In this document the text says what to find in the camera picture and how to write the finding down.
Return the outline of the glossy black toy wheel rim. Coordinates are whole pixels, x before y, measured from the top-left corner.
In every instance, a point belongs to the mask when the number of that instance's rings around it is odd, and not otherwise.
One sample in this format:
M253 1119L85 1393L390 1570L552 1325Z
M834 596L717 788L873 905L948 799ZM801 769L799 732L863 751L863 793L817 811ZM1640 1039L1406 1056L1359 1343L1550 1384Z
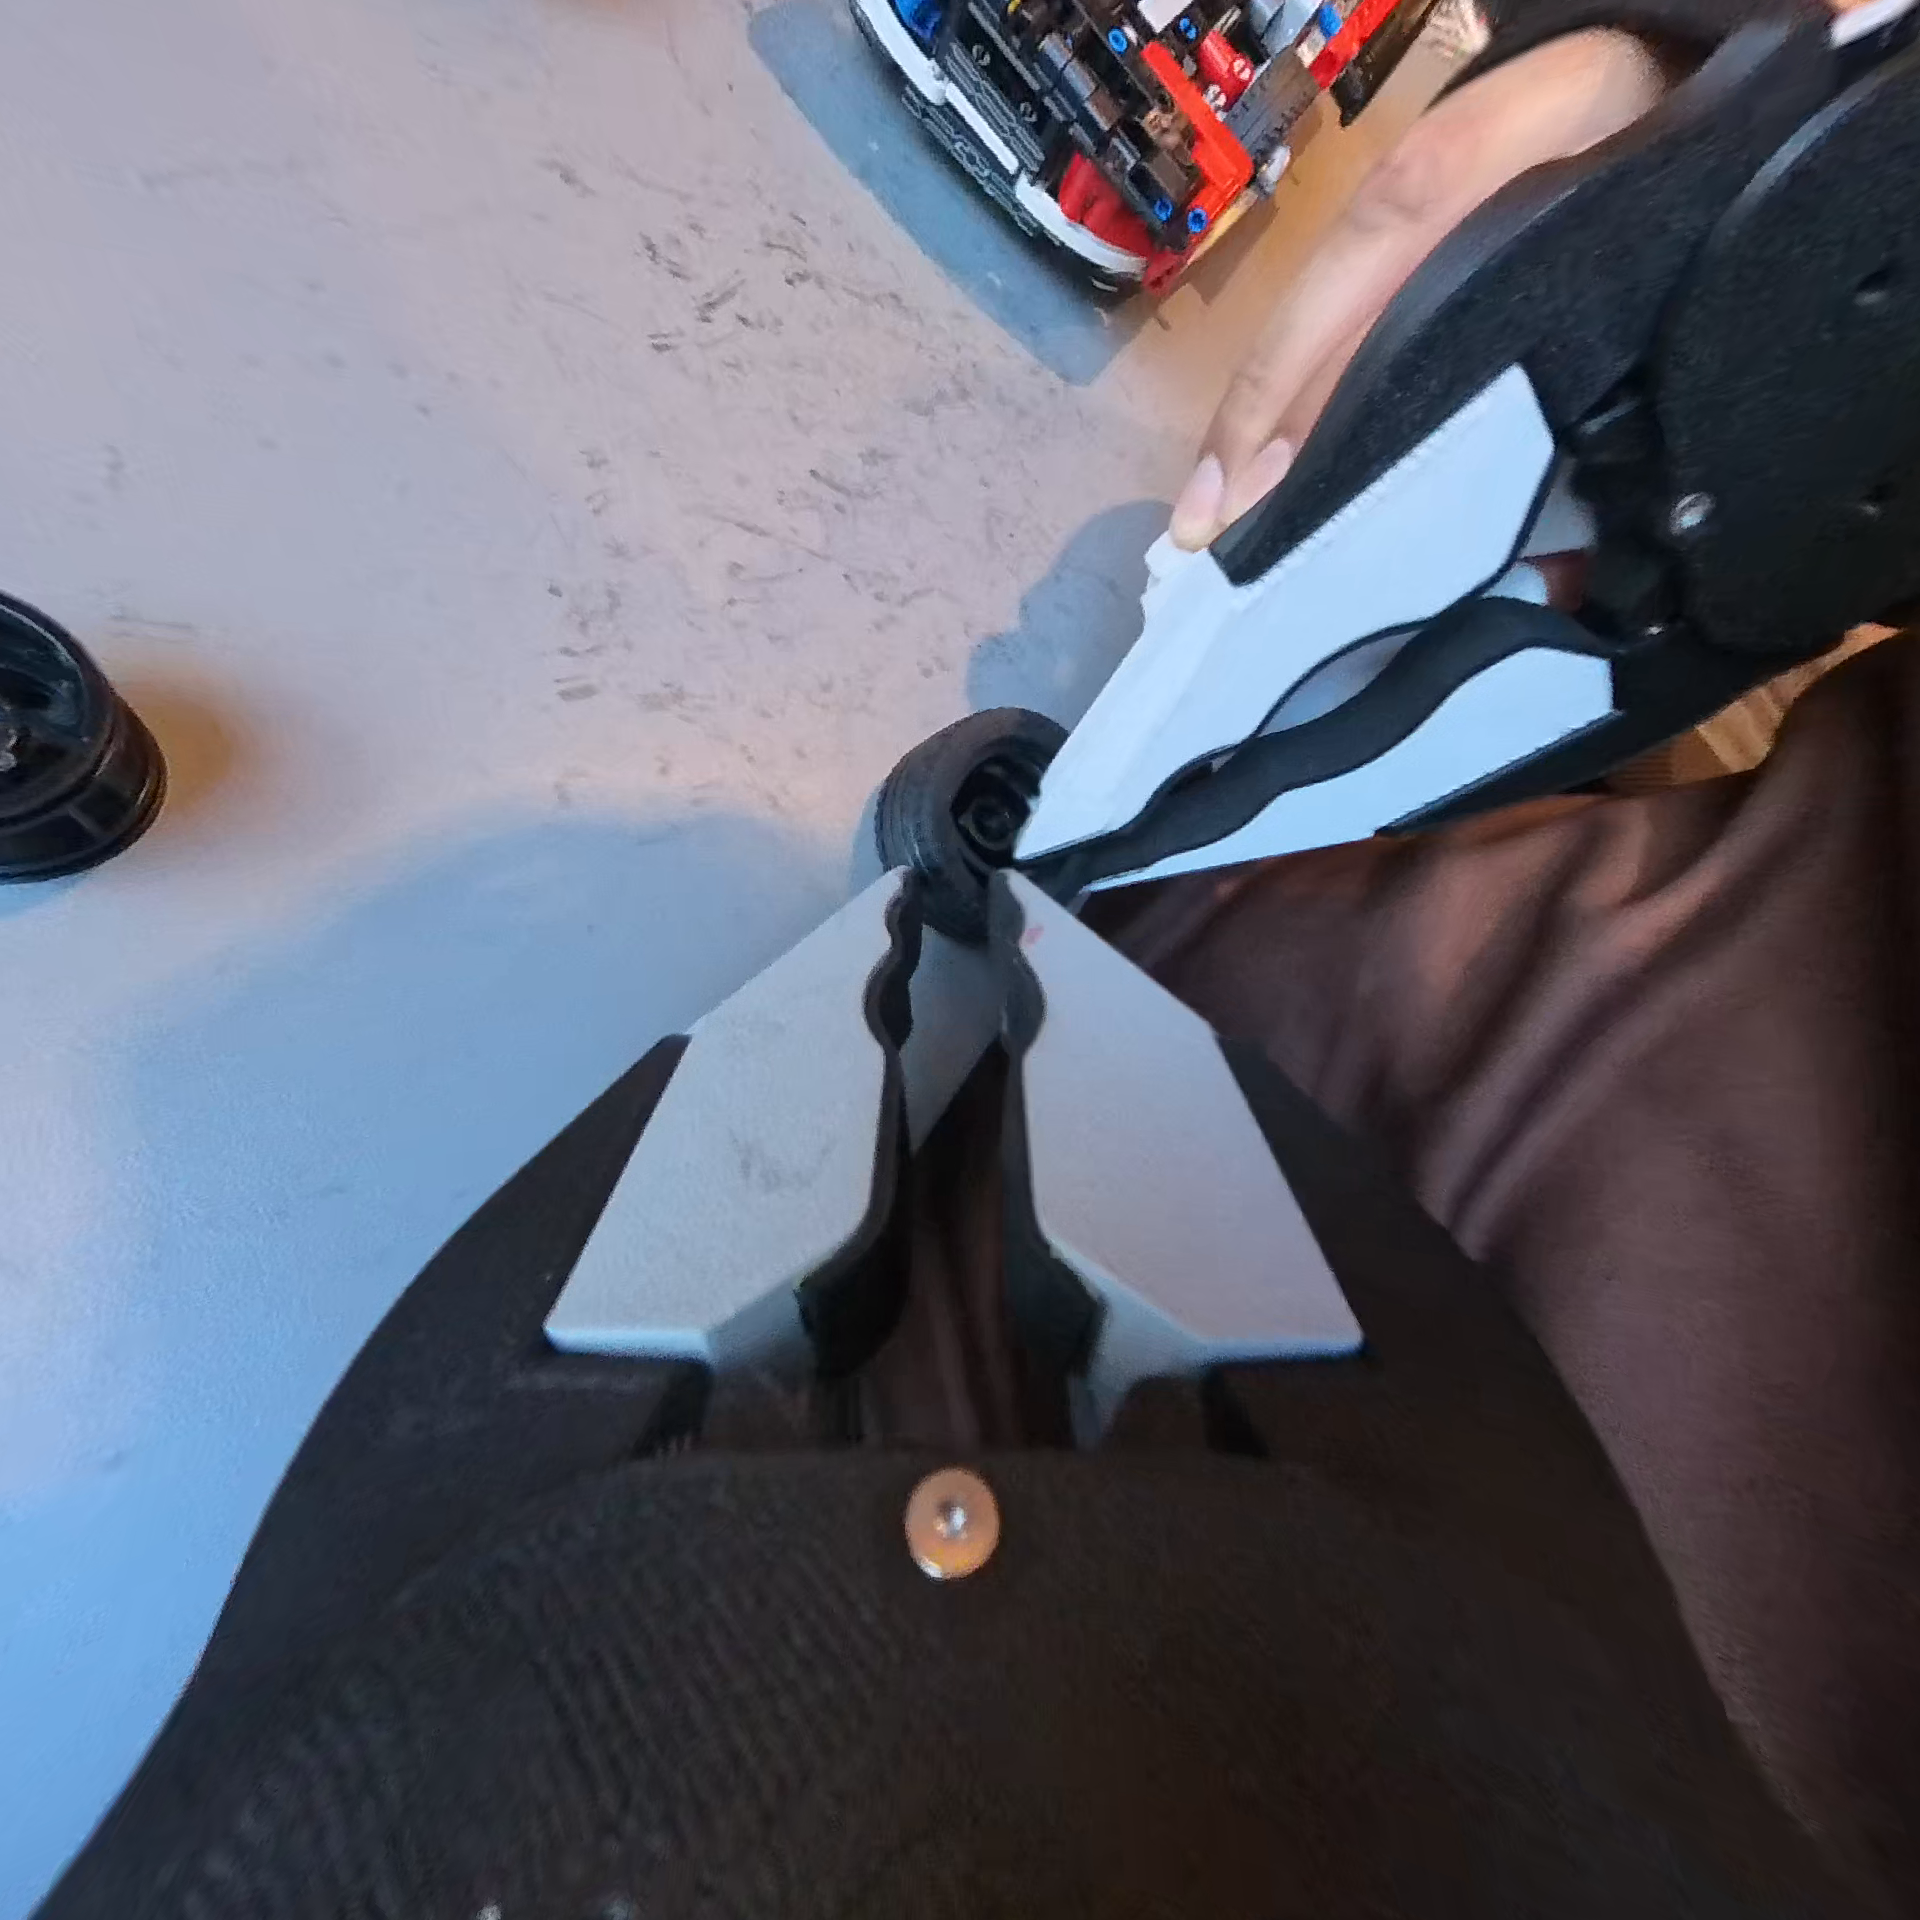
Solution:
M125 852L160 813L152 732L94 657L2 596L2 882L65 881Z

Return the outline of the person's brown clothed body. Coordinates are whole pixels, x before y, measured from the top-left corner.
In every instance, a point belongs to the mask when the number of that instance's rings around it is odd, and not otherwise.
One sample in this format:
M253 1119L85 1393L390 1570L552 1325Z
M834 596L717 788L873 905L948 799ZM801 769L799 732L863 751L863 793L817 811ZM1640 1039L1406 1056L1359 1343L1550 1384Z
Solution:
M1746 773L1090 921L1494 1268L1765 1773L1914 1916L1914 632L1800 691Z

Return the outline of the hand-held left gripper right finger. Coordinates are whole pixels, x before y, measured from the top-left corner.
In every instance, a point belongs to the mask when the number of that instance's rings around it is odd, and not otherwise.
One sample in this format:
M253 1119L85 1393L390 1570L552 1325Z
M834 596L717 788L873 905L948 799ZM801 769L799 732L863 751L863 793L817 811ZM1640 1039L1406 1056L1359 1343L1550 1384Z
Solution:
M1015 1330L1069 1404L1342 1361L1359 1322L1215 1031L1032 881L992 881Z

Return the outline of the person's right hand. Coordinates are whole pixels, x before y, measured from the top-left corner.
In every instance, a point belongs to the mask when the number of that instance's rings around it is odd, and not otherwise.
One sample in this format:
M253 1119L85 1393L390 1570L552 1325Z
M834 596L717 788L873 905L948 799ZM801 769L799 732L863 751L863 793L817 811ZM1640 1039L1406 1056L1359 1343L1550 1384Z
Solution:
M1645 39L1586 31L1453 88L1316 239L1223 392L1168 538L1212 545L1293 466L1396 290L1498 187L1640 119L1671 85Z

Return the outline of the black toy wheel with tire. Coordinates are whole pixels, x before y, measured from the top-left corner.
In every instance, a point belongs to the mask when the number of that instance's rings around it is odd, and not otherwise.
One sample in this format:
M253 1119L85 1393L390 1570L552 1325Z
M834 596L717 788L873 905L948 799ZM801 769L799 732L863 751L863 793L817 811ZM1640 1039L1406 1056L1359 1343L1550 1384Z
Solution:
M884 872L918 877L924 923L961 946L989 937L994 874L1016 855L1068 729L1040 712L973 712L901 756L874 799Z

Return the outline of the toy brick car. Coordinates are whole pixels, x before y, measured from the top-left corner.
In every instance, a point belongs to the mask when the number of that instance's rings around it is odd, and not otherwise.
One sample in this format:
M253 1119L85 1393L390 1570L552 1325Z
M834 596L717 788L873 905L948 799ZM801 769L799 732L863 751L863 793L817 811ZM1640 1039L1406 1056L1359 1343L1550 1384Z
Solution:
M1164 297L1350 128L1422 43L1484 47L1477 5L850 3L902 105L1096 297Z

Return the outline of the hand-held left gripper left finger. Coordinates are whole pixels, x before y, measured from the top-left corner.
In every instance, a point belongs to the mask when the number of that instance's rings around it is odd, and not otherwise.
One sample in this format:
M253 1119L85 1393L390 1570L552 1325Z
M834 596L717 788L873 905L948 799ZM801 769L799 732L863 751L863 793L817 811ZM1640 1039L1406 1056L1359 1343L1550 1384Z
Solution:
M853 1375L892 1336L920 959L887 872L684 1039L543 1319L561 1354Z

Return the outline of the grey desk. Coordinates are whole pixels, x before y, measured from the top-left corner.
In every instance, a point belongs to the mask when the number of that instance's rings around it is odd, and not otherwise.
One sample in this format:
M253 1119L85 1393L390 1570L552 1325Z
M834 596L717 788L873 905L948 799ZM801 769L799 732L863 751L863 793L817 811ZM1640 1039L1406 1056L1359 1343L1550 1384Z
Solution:
M442 1240L847 898L904 748L1086 708L1453 51L1109 309L842 5L2 8L4 587L172 776L4 890L4 1916Z

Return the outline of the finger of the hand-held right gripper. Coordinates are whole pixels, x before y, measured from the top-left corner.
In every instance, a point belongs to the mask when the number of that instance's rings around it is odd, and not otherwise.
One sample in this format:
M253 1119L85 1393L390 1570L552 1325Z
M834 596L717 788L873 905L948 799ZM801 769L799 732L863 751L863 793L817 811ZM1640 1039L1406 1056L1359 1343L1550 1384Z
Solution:
M1244 586L1212 552L1146 552L1142 632L1047 769L1018 863L1142 818L1168 780L1237 751L1325 661L1498 581L1542 508L1554 442L1506 369Z
M1614 667L1570 616L1486 596L1406 640L1346 703L1261 732L1170 780L1142 811L1047 855L1065 901L1336 848L1445 802L1597 727Z

